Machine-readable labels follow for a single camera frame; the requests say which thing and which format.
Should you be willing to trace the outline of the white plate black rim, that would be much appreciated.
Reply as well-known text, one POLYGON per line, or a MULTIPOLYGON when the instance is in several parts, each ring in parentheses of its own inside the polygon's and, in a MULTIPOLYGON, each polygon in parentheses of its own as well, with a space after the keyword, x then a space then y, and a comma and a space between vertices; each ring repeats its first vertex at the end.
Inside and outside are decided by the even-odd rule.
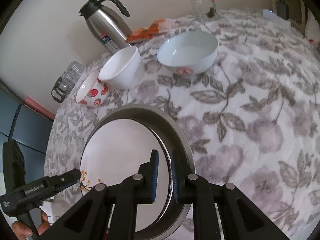
POLYGON ((152 150, 159 152, 157 191, 152 205, 138 205, 136 231, 150 226, 160 216, 169 193, 169 171, 160 143, 144 125, 130 119, 104 124, 89 139, 81 157, 81 193, 96 184, 112 186, 138 172, 150 160, 152 150))

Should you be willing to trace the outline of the strawberry pattern bowl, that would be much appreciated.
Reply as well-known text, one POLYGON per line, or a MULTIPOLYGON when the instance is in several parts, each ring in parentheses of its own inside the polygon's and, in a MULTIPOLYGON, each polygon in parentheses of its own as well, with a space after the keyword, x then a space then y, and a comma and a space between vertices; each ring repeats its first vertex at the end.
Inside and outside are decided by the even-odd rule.
POLYGON ((99 107, 106 101, 110 88, 99 79, 100 70, 95 70, 81 84, 75 101, 87 107, 99 107))

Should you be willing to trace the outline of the white square bowl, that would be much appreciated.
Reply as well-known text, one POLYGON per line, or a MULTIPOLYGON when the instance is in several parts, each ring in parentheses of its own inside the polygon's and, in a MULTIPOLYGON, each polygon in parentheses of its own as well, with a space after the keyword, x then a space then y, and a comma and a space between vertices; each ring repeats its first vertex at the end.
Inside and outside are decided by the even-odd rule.
POLYGON ((122 89, 138 85, 145 72, 137 47, 126 47, 109 58, 99 72, 99 80, 122 89))

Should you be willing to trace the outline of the pale blue bowl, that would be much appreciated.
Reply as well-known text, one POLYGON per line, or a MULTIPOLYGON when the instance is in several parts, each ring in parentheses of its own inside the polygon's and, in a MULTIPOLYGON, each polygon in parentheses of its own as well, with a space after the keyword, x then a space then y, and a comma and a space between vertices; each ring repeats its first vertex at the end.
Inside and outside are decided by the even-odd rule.
POLYGON ((176 75, 196 75, 207 71, 217 57, 215 35, 188 31, 166 40, 159 48, 157 60, 176 75))

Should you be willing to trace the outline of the large stainless steel basin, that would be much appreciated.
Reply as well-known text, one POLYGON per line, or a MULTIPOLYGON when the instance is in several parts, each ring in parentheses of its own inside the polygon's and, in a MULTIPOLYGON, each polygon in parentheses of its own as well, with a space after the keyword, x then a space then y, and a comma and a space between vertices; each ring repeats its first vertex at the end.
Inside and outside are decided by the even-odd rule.
POLYGON ((135 239, 166 239, 180 227, 191 207, 189 204, 182 205, 175 202, 170 157, 173 150, 185 154, 191 169, 194 170, 193 153, 189 142, 176 121, 160 109, 147 105, 128 105, 105 116, 93 129, 85 146, 99 128, 118 119, 130 119, 144 125, 156 137, 165 154, 169 171, 169 193, 165 207, 155 222, 146 229, 135 232, 135 239))

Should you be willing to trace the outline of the dark grey refrigerator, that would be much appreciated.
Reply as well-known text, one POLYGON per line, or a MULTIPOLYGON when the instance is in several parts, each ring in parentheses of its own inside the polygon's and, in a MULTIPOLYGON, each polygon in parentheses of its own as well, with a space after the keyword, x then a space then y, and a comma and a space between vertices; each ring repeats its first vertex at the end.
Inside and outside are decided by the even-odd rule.
POLYGON ((19 98, 1 82, 1 144, 14 140, 24 156, 25 179, 44 176, 46 150, 53 121, 19 98))

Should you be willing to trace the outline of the pink rolled mat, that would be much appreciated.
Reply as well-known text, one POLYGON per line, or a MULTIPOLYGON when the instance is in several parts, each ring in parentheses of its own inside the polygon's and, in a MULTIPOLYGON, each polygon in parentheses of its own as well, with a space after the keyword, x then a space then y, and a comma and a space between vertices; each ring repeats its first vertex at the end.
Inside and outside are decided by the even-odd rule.
POLYGON ((36 101, 34 101, 32 98, 30 97, 26 97, 25 98, 25 104, 33 109, 34 111, 39 112, 40 114, 42 114, 43 116, 54 120, 55 119, 55 115, 53 113, 51 113, 50 111, 48 111, 47 109, 45 109, 44 107, 42 107, 41 105, 39 105, 36 101))

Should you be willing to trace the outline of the grey floral tablecloth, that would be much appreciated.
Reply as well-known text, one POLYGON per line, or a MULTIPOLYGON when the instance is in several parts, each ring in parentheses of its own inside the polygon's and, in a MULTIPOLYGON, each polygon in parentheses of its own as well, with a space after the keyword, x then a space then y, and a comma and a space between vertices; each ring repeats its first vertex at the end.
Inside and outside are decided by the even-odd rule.
POLYGON ((89 134, 108 112, 148 104, 183 129, 198 174, 214 184, 233 182, 288 237, 307 238, 319 221, 319 52, 261 10, 219 16, 207 23, 178 18, 175 29, 140 43, 140 85, 112 92, 101 107, 79 105, 71 92, 56 113, 44 173, 79 167, 89 134), (159 47, 195 30, 219 40, 213 66, 192 77, 165 69, 159 47))

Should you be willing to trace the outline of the upturned drinking glass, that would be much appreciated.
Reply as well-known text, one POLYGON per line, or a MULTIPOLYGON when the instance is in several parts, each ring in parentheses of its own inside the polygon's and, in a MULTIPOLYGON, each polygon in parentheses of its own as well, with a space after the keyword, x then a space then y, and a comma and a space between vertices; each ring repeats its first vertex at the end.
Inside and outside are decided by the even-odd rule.
POLYGON ((69 87, 73 87, 80 79, 84 70, 85 65, 80 64, 77 61, 73 61, 63 73, 62 78, 69 87))

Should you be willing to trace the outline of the orange snack packet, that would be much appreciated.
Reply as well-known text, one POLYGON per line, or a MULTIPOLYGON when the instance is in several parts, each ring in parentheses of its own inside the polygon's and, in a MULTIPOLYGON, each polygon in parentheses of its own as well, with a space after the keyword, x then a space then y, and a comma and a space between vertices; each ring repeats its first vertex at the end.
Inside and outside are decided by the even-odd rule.
POLYGON ((162 18, 156 20, 148 28, 141 28, 133 31, 126 39, 127 43, 137 43, 150 40, 155 35, 167 33, 176 26, 176 20, 171 18, 162 18))

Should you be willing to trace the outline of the stainless steel thermos jug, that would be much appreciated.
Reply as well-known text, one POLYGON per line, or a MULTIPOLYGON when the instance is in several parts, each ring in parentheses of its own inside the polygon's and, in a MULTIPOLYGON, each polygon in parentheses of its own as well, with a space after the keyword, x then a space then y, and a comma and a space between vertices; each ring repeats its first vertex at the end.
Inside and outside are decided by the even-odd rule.
POLYGON ((103 5, 103 2, 114 3, 126 17, 130 13, 119 0, 89 0, 80 9, 82 16, 92 35, 112 54, 129 47, 127 38, 132 30, 114 10, 103 5))

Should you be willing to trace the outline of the clear glass mug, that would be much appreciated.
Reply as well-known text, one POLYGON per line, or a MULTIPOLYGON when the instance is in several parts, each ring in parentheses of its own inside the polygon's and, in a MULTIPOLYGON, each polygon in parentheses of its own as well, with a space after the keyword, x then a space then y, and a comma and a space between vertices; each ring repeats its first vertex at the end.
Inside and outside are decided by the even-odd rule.
POLYGON ((217 12, 215 0, 189 0, 195 14, 200 22, 209 22, 220 18, 217 12))

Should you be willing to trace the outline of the white power strip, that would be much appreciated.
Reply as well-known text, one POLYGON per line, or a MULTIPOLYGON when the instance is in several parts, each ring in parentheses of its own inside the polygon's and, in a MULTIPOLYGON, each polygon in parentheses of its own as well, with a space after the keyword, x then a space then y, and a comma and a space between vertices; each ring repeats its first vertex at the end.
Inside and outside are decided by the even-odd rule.
POLYGON ((277 14, 275 14, 271 10, 264 9, 263 17, 277 25, 280 25, 283 28, 287 28, 287 29, 291 28, 290 20, 284 20, 283 18, 279 17, 277 14))

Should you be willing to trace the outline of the black charger plug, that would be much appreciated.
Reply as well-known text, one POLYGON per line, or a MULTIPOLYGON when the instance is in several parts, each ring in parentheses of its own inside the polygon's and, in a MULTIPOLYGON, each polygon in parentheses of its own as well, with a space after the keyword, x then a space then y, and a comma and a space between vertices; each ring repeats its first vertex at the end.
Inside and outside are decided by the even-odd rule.
POLYGON ((285 0, 279 0, 277 5, 277 16, 284 20, 289 19, 289 6, 286 4, 285 0))

